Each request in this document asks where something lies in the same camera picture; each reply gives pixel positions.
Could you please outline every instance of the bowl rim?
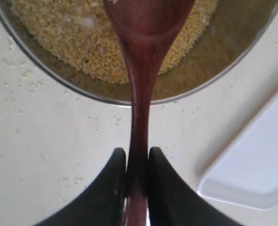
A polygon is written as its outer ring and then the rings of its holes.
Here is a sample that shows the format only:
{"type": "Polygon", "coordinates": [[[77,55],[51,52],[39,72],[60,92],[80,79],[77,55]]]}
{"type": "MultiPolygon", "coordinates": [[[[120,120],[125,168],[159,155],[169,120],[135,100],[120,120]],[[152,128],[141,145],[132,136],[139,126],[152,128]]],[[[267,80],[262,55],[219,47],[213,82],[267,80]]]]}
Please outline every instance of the bowl rim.
{"type": "MultiPolygon", "coordinates": [[[[220,79],[221,77],[223,77],[224,75],[226,75],[227,73],[229,73],[236,65],[239,64],[240,61],[242,61],[242,59],[253,49],[253,47],[256,45],[256,43],[260,40],[260,38],[264,35],[264,33],[266,32],[266,30],[268,29],[269,25],[272,23],[273,19],[275,18],[275,16],[277,15],[278,12],[278,2],[276,3],[276,5],[274,6],[271,15],[268,18],[268,21],[266,22],[266,24],[264,25],[264,27],[262,27],[262,29],[260,30],[260,32],[257,34],[257,36],[255,37],[255,39],[252,41],[252,43],[248,46],[248,48],[237,57],[236,60],[234,60],[230,65],[228,65],[224,70],[222,70],[220,73],[218,73],[217,75],[215,75],[213,78],[211,78],[210,80],[208,80],[207,82],[201,84],[200,86],[187,91],[185,93],[173,96],[173,97],[169,97],[169,98],[164,98],[164,99],[160,99],[160,100],[153,100],[151,102],[151,105],[161,105],[161,104],[167,104],[170,102],[175,102],[178,101],[182,98],[188,97],[192,94],[197,93],[198,91],[208,87],[209,85],[211,85],[212,83],[214,83],[215,81],[217,81],[218,79],[220,79]]],[[[57,81],[59,84],[63,85],[64,87],[78,93],[79,95],[82,95],[84,97],[90,98],[92,100],[95,101],[99,101],[105,104],[110,104],[110,105],[115,105],[115,106],[120,106],[120,107],[131,107],[131,102],[130,101],[121,101],[121,100],[115,100],[115,99],[111,99],[111,98],[107,98],[107,97],[103,97],[100,95],[96,95],[93,93],[90,93],[88,91],[85,91],[77,86],[75,86],[74,84],[66,81],[65,79],[63,79],[61,76],[59,76],[57,73],[55,73],[54,71],[52,71],[51,69],[49,69],[40,59],[37,58],[37,56],[27,47],[27,45],[20,39],[19,35],[16,33],[16,31],[13,29],[13,27],[10,25],[8,18],[3,14],[3,11],[0,7],[0,22],[3,25],[3,27],[5,28],[5,30],[7,31],[7,33],[11,36],[11,38],[15,41],[16,45],[18,45],[18,47],[22,50],[22,52],[31,59],[31,61],[37,66],[39,67],[44,73],[46,73],[48,76],[50,76],[52,79],[54,79],[55,81],[57,81]]]]}

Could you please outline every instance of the grain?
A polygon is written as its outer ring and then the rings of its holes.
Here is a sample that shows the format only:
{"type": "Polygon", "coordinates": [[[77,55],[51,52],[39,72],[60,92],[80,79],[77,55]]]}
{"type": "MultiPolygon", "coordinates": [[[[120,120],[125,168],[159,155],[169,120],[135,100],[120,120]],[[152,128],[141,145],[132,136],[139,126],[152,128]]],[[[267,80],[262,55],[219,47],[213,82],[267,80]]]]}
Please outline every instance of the grain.
{"type": "MultiPolygon", "coordinates": [[[[180,62],[207,27],[218,0],[196,0],[160,74],[180,62]]],[[[128,83],[126,67],[102,0],[11,0],[34,38],[63,62],[93,78],[128,83]]]]}

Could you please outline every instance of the white countertop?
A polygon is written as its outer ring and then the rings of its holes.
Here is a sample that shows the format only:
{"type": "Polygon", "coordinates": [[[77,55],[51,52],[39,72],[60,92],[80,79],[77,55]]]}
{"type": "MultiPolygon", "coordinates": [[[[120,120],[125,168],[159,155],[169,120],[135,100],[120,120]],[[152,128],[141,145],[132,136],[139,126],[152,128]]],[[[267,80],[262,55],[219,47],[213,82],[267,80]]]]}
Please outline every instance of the white countertop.
{"type": "MultiPolygon", "coordinates": [[[[277,90],[278,15],[226,76],[152,107],[150,146],[160,146],[196,190],[207,166],[277,90]]],[[[115,147],[128,150],[130,119],[129,108],[79,96],[35,68],[0,24],[0,226],[33,225],[68,204],[115,147]]],[[[278,206],[210,203],[245,226],[278,225],[278,206]]]]}

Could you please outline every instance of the stainless steel bowl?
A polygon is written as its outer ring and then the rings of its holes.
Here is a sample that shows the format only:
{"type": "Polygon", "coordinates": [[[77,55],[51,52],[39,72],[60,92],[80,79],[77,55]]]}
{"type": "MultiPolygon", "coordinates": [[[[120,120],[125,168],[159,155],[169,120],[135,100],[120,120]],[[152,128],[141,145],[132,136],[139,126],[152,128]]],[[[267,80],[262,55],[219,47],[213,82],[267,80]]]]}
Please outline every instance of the stainless steel bowl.
{"type": "MultiPolygon", "coordinates": [[[[49,76],[89,98],[130,105],[130,85],[93,79],[58,60],[32,38],[11,12],[9,2],[0,0],[1,22],[20,48],[49,76]]],[[[190,53],[176,68],[159,76],[152,104],[188,96],[225,75],[254,46],[277,10],[278,0],[219,0],[209,26],[190,53]]]]}

